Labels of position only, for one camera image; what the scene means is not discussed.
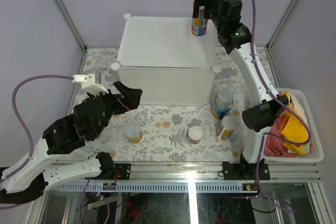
robotic arm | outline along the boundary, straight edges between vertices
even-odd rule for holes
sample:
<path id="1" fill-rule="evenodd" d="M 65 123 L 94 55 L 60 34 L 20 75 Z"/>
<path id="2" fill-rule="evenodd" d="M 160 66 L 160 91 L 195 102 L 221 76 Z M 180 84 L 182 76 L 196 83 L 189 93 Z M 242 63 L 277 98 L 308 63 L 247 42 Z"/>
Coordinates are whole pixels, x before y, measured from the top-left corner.
<path id="1" fill-rule="evenodd" d="M 81 82 L 84 90 L 97 95 L 88 93 L 89 98 L 75 106 L 73 114 L 57 120 L 46 129 L 35 145 L 32 157 L 26 154 L 14 166 L 0 168 L 1 179 L 4 180 L 0 191 L 1 204 L 27 203 L 54 186 L 76 179 L 113 178 L 116 167 L 110 154 L 105 152 L 76 164 L 57 168 L 49 166 L 75 149 L 85 146 L 86 141 L 97 139 L 113 115 L 137 109 L 142 90 L 130 89 L 116 81 L 113 85 L 120 94 L 112 94 L 100 84 L 96 73 L 75 75 L 74 82 Z M 30 161 L 24 169 L 11 176 L 27 158 Z"/>
<path id="2" fill-rule="evenodd" d="M 255 46 L 251 51 L 249 29 L 240 22 L 243 6 L 241 0 L 194 0 L 193 18 L 198 17 L 201 6 L 204 6 L 204 18 L 213 21 L 217 28 L 219 43 L 238 65 L 247 84 L 253 107 L 242 114 L 244 123 L 248 127 L 248 141 L 243 151 L 243 158 L 248 164 L 254 164 L 257 162 L 262 134 L 269 131 L 269 127 L 274 124 L 283 108 L 265 90 L 254 66 L 252 55 L 256 56 L 257 53 Z M 288 104 L 287 97 L 280 96 L 269 81 L 258 57 L 255 61 L 263 79 L 269 84 L 270 91 L 282 103 Z"/>

yellow cloth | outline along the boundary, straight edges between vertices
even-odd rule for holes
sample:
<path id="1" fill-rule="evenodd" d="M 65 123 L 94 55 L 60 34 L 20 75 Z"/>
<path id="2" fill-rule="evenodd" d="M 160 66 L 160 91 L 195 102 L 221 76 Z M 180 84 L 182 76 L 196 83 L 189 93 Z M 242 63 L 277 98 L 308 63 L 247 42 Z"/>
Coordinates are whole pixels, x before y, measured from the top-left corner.
<path id="1" fill-rule="evenodd" d="M 288 100 L 290 101 L 288 107 L 295 113 L 297 113 L 304 120 L 305 123 L 307 123 L 307 119 L 304 115 L 304 110 L 301 107 L 298 100 L 289 92 L 284 92 L 283 94 L 285 94 L 288 97 Z M 282 125 L 279 129 L 279 133 L 284 138 L 296 142 L 298 144 L 305 142 L 308 138 L 306 128 L 302 125 L 302 123 L 300 123 L 300 121 L 294 115 L 292 115 L 288 111 L 285 112 Z M 303 150 L 303 147 L 305 146 L 306 145 L 299 145 L 298 147 L 297 145 L 284 142 L 284 147 L 300 155 L 309 153 L 309 151 L 307 151 L 307 148 Z"/>

floral tablecloth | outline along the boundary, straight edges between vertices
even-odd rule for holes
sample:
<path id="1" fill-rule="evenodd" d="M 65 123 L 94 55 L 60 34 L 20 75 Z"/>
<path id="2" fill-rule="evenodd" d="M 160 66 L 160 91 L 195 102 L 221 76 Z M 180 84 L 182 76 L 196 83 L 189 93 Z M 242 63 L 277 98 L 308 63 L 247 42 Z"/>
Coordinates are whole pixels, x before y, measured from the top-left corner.
<path id="1" fill-rule="evenodd" d="M 141 105 L 137 110 L 124 115 L 113 116 L 109 126 L 94 142 L 67 155 L 66 160 L 85 160 L 97 152 L 109 152 L 115 161 L 237 161 L 244 149 L 246 127 L 241 113 L 250 108 L 250 96 L 245 81 L 237 65 L 223 48 L 216 48 L 217 61 L 222 65 L 221 73 L 216 75 L 210 103 L 221 88 L 235 92 L 234 105 L 230 114 L 238 120 L 238 127 L 227 141 L 216 140 L 215 131 L 220 124 L 211 115 L 210 103 L 205 106 Z M 264 48 L 257 48 L 258 56 L 271 81 L 272 73 Z M 89 49 L 83 73 L 99 70 L 102 84 L 115 90 L 113 82 L 118 80 L 110 65 L 116 61 L 117 48 Z M 74 106 L 86 98 L 85 92 L 78 89 Z M 123 136 L 125 124 L 139 122 L 143 138 L 132 144 Z M 199 144 L 193 145 L 187 139 L 187 130 L 199 126 L 204 137 Z"/>

plastic basket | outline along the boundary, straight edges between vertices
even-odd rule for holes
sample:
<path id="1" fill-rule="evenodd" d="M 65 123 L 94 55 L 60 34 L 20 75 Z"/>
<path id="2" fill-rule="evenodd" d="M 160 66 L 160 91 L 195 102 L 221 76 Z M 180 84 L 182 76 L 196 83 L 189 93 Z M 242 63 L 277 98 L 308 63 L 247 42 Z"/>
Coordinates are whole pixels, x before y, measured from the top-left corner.
<path id="1" fill-rule="evenodd" d="M 266 161 L 275 161 L 275 162 L 286 162 L 286 163 L 317 163 L 323 160 L 324 153 L 321 145 L 321 141 L 319 138 L 319 134 L 317 133 L 317 129 L 314 123 L 313 116 L 311 114 L 308 101 L 304 93 L 300 90 L 296 89 L 277 89 L 279 92 L 288 91 L 292 93 L 300 102 L 301 106 L 305 111 L 305 115 L 308 121 L 308 127 L 311 132 L 311 143 L 312 149 L 310 153 L 306 155 L 299 155 L 298 157 L 269 157 L 263 155 L 263 158 Z"/>

pink cloth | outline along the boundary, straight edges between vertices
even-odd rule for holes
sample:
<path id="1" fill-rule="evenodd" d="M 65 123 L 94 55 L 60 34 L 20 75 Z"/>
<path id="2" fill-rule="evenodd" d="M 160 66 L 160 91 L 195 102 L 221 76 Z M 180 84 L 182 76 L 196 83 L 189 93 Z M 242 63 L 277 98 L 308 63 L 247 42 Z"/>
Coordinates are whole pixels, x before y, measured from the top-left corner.
<path id="1" fill-rule="evenodd" d="M 275 120 L 271 130 L 269 132 L 281 136 L 279 129 L 281 127 L 282 121 L 284 120 L 284 114 L 286 111 L 283 111 L 282 114 Z M 274 136 L 267 135 L 266 144 L 264 149 L 264 154 L 269 157 L 297 157 L 296 153 L 288 153 L 288 149 L 284 147 L 283 141 Z"/>

